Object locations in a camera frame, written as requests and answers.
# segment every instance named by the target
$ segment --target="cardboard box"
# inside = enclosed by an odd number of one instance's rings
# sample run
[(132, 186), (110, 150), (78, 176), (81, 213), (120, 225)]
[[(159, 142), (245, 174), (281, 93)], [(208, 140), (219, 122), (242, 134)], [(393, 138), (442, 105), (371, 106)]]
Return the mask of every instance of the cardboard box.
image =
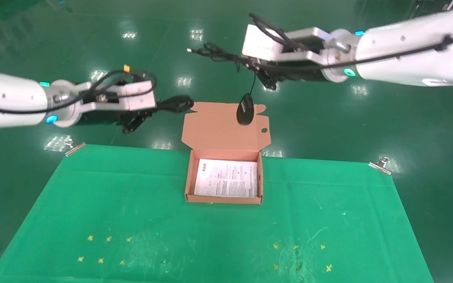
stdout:
[[(260, 150), (270, 144), (268, 117), (259, 115), (266, 107), (255, 104), (255, 117), (249, 125), (237, 123), (237, 103), (195, 102), (185, 115), (181, 140), (192, 148), (185, 198), (191, 202), (224, 204), (261, 204), (263, 199), (263, 165)], [(194, 195), (199, 159), (256, 161), (258, 163), (257, 197), (210, 197)]]

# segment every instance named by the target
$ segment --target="box flap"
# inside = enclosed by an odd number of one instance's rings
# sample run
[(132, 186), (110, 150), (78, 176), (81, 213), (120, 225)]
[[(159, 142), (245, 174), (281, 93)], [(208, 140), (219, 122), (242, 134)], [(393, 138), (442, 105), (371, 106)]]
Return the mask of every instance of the box flap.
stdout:
[(238, 103), (195, 102), (185, 115), (181, 140), (194, 150), (259, 151), (270, 144), (268, 117), (262, 104), (255, 104), (249, 125), (237, 123)]

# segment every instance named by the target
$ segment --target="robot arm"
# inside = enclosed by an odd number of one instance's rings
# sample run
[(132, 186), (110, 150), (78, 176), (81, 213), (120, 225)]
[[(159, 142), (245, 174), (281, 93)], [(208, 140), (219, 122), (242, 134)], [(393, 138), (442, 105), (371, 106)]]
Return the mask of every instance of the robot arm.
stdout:
[(189, 50), (253, 70), (275, 82), (344, 82), (349, 77), (413, 86), (453, 86), (453, 10), (367, 30), (327, 33), (317, 27), (284, 32), (250, 14), (242, 57), (204, 45)]
[[(153, 78), (153, 83), (145, 80), (146, 75)], [(126, 134), (156, 111), (180, 113), (193, 105), (187, 96), (156, 102), (153, 94), (156, 80), (149, 73), (134, 73), (131, 83), (121, 79), (102, 88), (98, 86), (90, 82), (76, 85), (63, 79), (42, 86), (31, 79), (0, 74), (0, 127), (45, 122), (65, 128), (116, 122)]]

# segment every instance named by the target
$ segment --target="green cloth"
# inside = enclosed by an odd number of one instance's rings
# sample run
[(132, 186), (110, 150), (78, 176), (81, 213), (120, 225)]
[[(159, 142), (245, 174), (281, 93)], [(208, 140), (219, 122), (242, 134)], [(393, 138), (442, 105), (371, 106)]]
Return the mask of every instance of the green cloth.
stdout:
[(264, 157), (261, 205), (196, 204), (188, 160), (100, 145), (64, 158), (0, 282), (433, 281), (392, 178), (367, 164)]

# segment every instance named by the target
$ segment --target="metal clip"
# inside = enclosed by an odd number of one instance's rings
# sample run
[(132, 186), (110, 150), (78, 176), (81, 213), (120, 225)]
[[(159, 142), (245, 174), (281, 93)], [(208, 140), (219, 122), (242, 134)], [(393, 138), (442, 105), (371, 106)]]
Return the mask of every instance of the metal clip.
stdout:
[(383, 156), (383, 157), (381, 157), (379, 162), (377, 162), (377, 163), (370, 162), (368, 165), (370, 165), (370, 167), (372, 167), (372, 168), (379, 170), (380, 172), (390, 175), (390, 171), (388, 171), (385, 168), (385, 165), (387, 165), (388, 162), (389, 162), (389, 159), (387, 157)]
[(79, 149), (81, 149), (82, 147), (85, 146), (85, 143), (81, 143), (79, 145), (76, 145), (75, 143), (72, 142), (72, 139), (71, 138), (68, 138), (66, 141), (65, 141), (65, 144), (70, 147), (70, 150), (68, 152), (66, 152), (66, 156), (70, 156), (71, 154), (77, 152)]

